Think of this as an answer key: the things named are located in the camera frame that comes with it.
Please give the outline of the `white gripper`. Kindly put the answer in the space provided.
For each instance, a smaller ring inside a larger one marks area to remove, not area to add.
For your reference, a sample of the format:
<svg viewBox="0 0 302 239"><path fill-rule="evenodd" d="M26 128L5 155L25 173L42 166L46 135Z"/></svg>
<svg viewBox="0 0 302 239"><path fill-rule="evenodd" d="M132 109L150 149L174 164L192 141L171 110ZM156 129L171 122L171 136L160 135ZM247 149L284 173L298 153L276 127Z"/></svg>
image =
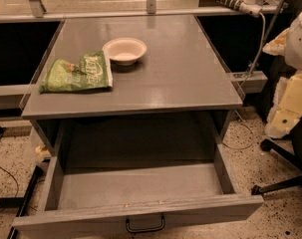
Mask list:
<svg viewBox="0 0 302 239"><path fill-rule="evenodd" d="M262 51L272 56L284 56L289 29L266 43ZM288 134L302 118L302 72L289 79L281 77L275 89L273 107L267 118L265 132L272 138Z"/></svg>

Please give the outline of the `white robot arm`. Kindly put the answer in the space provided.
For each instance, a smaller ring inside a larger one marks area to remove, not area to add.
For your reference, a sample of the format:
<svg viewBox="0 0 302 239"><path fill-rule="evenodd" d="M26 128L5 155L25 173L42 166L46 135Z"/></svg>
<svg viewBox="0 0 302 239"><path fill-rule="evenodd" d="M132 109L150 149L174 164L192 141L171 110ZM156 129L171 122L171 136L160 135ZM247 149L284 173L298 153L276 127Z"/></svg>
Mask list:
<svg viewBox="0 0 302 239"><path fill-rule="evenodd" d="M296 70L289 79L279 79L265 127L268 136L281 138L302 118L302 12L262 51L283 56L285 63Z"/></svg>

